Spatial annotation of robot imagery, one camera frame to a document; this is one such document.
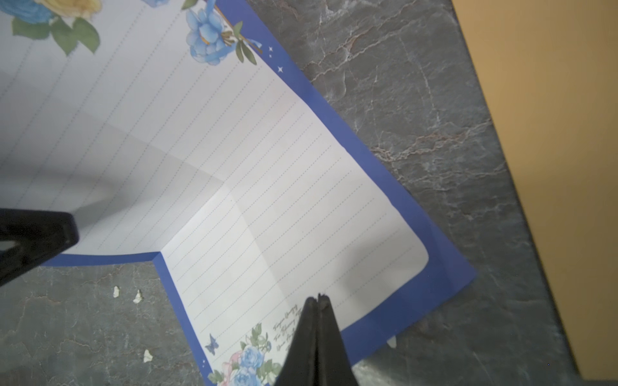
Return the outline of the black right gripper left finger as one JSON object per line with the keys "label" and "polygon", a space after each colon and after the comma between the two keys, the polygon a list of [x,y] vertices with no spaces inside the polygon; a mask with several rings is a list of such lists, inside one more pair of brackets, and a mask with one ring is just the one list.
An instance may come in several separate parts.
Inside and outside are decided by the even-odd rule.
{"label": "black right gripper left finger", "polygon": [[318,302],[308,298],[276,386],[311,386],[317,380]]}

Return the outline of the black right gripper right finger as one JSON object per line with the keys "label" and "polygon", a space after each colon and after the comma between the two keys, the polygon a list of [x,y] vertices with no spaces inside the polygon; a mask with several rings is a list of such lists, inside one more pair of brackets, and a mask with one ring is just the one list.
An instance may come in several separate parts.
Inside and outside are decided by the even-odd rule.
{"label": "black right gripper right finger", "polygon": [[316,384],[358,386],[330,298],[320,294],[317,302]]}

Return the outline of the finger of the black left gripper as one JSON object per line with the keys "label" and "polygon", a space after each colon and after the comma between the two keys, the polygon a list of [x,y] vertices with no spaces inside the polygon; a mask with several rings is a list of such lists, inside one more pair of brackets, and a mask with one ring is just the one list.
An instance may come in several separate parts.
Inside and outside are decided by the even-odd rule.
{"label": "finger of the black left gripper", "polygon": [[1,210],[1,285],[49,261],[79,241],[72,214]]}

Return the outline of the blue bordered floral letter paper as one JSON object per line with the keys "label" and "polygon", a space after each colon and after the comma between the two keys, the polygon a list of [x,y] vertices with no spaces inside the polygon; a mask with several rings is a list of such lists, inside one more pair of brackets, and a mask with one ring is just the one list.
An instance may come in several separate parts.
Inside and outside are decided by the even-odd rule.
{"label": "blue bordered floral letter paper", "polygon": [[308,298],[352,367],[475,276],[243,1],[2,2],[3,208],[153,262],[208,385],[275,385]]}

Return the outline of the tan paper envelope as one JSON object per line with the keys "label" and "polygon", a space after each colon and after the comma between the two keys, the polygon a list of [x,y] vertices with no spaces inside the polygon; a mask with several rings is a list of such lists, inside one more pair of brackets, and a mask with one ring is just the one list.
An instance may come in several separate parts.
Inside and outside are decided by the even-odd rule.
{"label": "tan paper envelope", "polygon": [[617,377],[617,4],[457,1],[582,378]]}

